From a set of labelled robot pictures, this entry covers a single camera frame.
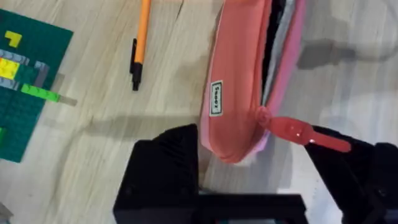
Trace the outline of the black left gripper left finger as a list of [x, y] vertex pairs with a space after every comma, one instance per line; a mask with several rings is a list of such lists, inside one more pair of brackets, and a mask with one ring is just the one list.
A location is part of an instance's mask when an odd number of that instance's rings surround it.
[[171, 128], [135, 143], [113, 215], [116, 223], [191, 223], [198, 192], [198, 128]]

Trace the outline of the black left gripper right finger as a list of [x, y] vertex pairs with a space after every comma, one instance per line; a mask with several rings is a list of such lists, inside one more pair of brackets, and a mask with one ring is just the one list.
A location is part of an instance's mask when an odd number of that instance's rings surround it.
[[338, 131], [315, 126], [314, 130], [351, 144], [350, 152], [338, 152], [316, 144], [305, 150], [337, 207], [341, 223], [397, 223], [397, 146], [371, 144]]

